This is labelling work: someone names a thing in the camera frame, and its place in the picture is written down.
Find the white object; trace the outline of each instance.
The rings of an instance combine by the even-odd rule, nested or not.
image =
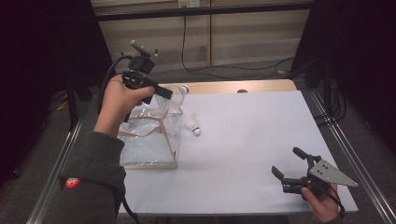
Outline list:
[[[184,97],[189,93],[189,87],[167,85],[165,88],[173,92],[170,100],[164,99],[165,104],[169,108],[169,113],[178,113],[181,105],[183,105]]]
[[[201,129],[198,127],[198,120],[195,113],[192,113],[184,119],[184,125],[192,130],[195,136],[199,136],[201,134]]]
[[[301,195],[283,193],[271,173],[275,165],[285,177],[306,175],[306,161],[293,147],[336,166],[299,91],[188,94],[183,111],[199,115],[205,134],[198,138],[182,129],[175,170],[126,171],[125,197],[132,211],[153,216],[311,212]],[[339,186],[338,193],[348,212],[358,210],[347,187]]]

